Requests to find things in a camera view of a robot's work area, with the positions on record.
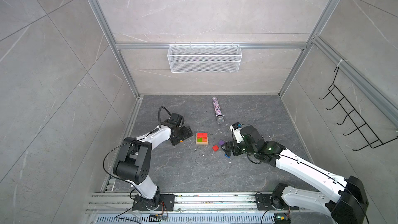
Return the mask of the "red long block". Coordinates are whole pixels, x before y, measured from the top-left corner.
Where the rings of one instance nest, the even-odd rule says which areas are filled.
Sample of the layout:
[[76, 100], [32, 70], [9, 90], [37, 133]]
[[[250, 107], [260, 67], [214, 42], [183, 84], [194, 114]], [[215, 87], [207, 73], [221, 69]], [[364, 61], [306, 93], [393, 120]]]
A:
[[198, 138], [198, 139], [200, 139], [200, 138], [202, 138], [202, 139], [207, 139], [207, 138], [208, 138], [208, 134], [205, 133], [205, 132], [198, 132], [198, 133], [197, 133], [197, 138]]

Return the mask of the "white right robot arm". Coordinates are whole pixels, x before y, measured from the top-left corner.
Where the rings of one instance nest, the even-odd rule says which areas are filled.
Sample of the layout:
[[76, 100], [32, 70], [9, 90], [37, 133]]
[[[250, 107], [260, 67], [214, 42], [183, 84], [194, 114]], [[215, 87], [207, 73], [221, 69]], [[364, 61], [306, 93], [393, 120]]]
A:
[[221, 145], [227, 157], [246, 155], [251, 163], [269, 164], [315, 188], [314, 191], [302, 190], [279, 183], [267, 200], [273, 209], [301, 207], [330, 216], [338, 224], [369, 222], [366, 214], [369, 201], [360, 179], [333, 174], [300, 158], [278, 142], [265, 141], [250, 124], [237, 122], [230, 129], [232, 140]]

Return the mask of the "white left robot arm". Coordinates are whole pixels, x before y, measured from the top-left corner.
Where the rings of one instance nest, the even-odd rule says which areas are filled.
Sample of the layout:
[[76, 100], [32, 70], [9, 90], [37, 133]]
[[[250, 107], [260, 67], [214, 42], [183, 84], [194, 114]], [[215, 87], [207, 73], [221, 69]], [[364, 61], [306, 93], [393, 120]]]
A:
[[147, 209], [156, 209], [161, 202], [161, 195], [159, 187], [149, 176], [152, 151], [163, 142], [170, 141], [175, 146], [192, 136], [192, 130], [184, 125], [182, 115], [171, 113], [161, 106], [158, 110], [158, 125], [153, 130], [136, 138], [127, 137], [118, 147], [114, 177], [130, 183]]

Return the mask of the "purple glitter microphone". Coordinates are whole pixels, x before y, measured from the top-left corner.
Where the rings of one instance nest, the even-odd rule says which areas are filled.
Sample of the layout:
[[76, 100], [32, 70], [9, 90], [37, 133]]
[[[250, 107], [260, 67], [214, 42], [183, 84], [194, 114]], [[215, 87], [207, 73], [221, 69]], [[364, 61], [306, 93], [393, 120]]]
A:
[[223, 115], [222, 115], [222, 112], [221, 112], [221, 108], [220, 108], [218, 99], [216, 97], [213, 97], [212, 98], [212, 103], [213, 103], [213, 107], [214, 107], [214, 110], [215, 110], [217, 123], [218, 124], [224, 123], [224, 118], [223, 118]]

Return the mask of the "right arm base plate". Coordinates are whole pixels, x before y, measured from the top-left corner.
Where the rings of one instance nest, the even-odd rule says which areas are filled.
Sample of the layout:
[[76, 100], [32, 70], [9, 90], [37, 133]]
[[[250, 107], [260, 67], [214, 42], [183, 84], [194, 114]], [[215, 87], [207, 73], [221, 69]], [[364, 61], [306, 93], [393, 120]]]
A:
[[259, 211], [298, 211], [299, 207], [288, 206], [282, 199], [273, 198], [272, 194], [257, 192], [254, 194], [255, 204]]

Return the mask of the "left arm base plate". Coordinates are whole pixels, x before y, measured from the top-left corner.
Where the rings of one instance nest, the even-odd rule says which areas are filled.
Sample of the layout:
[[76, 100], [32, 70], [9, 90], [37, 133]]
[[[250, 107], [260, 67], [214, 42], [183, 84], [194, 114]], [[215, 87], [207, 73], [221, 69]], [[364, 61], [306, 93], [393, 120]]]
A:
[[133, 202], [133, 211], [172, 211], [175, 205], [175, 195], [160, 194], [149, 200], [136, 195]]

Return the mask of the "aluminium mounting rail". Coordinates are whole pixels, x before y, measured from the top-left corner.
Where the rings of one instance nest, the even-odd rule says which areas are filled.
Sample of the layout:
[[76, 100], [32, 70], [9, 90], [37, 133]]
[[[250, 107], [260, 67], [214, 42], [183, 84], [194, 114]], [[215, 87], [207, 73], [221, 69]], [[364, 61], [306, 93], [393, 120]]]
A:
[[272, 207], [268, 192], [186, 192], [162, 195], [154, 211], [135, 193], [94, 193], [84, 207], [92, 224], [332, 224], [302, 207]]

